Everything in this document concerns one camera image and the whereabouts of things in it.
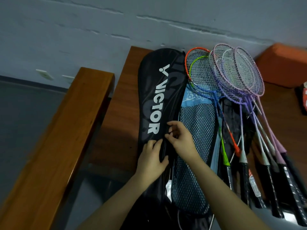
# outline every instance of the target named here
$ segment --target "electrical outlet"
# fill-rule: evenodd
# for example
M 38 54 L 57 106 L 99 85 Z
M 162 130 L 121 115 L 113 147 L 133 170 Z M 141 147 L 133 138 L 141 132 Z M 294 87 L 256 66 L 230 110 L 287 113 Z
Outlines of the electrical outlet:
M 66 82 L 71 84 L 72 81 L 75 79 L 74 77 L 70 77 L 70 76 L 66 76 L 66 75 L 62 75 L 62 77 L 65 78 Z
M 36 69 L 36 71 L 45 79 L 52 81 L 54 78 L 47 71 Z

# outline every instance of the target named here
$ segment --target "wooden edge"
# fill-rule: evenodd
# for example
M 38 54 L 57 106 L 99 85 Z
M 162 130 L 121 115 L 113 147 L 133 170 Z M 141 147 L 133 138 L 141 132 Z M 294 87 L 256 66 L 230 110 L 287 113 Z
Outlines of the wooden edge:
M 108 104 L 114 74 L 80 68 L 0 211 L 0 229 L 49 229 Z

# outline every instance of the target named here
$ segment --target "gray wall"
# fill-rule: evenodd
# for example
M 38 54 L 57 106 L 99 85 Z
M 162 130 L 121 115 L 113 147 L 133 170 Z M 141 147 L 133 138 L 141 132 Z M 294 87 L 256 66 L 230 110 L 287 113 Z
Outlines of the gray wall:
M 0 81 L 0 205 L 64 95 Z
M 307 0 L 0 0 L 0 73 L 69 87 L 81 66 L 121 73 L 131 45 L 187 51 L 218 42 L 253 56 L 307 47 Z M 55 77 L 48 81 L 35 69 Z

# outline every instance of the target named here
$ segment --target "mesh bag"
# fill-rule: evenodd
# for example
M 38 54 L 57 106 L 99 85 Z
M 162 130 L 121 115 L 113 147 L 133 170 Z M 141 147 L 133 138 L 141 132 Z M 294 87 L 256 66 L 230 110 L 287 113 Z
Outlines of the mesh bag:
M 179 120 L 191 132 L 201 158 L 210 164 L 216 139 L 214 105 L 201 103 L 181 107 Z M 187 213 L 204 215 L 209 210 L 209 204 L 193 172 L 180 157 L 174 163 L 171 196 L 178 209 Z

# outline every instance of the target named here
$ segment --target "orange cushion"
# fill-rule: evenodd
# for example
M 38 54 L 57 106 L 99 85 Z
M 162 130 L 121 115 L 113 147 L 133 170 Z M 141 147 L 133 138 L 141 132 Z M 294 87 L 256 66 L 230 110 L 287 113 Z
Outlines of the orange cushion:
M 307 51 L 281 43 L 267 48 L 256 64 L 263 80 L 294 88 L 307 81 Z

